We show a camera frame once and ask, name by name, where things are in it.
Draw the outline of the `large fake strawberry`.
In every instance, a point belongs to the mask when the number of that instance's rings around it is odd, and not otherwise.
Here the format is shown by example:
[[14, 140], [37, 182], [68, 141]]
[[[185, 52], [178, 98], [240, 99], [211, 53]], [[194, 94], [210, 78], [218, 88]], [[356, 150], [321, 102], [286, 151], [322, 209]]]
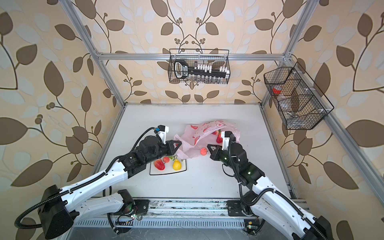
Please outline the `large fake strawberry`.
[[159, 171], [163, 171], [165, 169], [165, 164], [161, 159], [154, 161], [154, 167]]

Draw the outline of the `pink plastic bag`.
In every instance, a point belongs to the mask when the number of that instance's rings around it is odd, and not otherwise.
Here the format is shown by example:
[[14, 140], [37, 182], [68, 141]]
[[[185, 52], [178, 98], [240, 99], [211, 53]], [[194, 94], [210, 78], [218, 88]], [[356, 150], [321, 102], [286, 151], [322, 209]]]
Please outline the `pink plastic bag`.
[[192, 159], [201, 156], [201, 149], [207, 148], [208, 144], [222, 146], [223, 143], [217, 142], [221, 132], [232, 132], [237, 142], [240, 140], [240, 131], [236, 125], [223, 120], [205, 122], [202, 124], [187, 124], [184, 133], [179, 136], [175, 135], [174, 140], [181, 141], [182, 145], [176, 151], [176, 155], [180, 159]]

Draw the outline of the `small orange fake fruit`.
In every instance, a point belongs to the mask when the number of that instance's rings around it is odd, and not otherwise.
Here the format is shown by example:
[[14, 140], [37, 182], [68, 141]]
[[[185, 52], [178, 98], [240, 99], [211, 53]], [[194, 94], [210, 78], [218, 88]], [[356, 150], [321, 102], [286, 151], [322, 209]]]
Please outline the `small orange fake fruit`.
[[207, 150], [206, 148], [201, 148], [201, 149], [200, 149], [200, 154], [201, 154], [202, 156], [206, 156], [207, 153], [208, 153], [208, 150]]

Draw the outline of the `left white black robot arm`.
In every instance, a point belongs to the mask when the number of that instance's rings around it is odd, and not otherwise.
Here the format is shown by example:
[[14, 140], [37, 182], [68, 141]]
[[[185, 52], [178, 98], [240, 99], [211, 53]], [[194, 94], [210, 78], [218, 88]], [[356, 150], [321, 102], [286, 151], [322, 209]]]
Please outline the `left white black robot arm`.
[[51, 240], [63, 235], [76, 222], [125, 209], [133, 203], [126, 190], [99, 199], [91, 198], [142, 172], [147, 164], [174, 155], [182, 146], [181, 141], [166, 140], [167, 126], [159, 125], [151, 130], [155, 133], [153, 136], [143, 133], [130, 152], [115, 157], [106, 169], [61, 189], [56, 185], [47, 188], [38, 204], [16, 218], [15, 227], [22, 230], [42, 228], [45, 239]]

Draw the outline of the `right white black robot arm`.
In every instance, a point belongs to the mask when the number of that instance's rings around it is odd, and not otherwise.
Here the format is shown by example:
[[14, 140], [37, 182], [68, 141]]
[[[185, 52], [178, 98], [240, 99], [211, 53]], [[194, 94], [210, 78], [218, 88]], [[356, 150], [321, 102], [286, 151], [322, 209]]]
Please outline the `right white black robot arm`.
[[256, 165], [248, 160], [232, 132], [224, 133], [223, 145], [208, 145], [210, 158], [234, 172], [240, 201], [289, 240], [331, 240], [330, 222], [315, 217], [282, 193]]

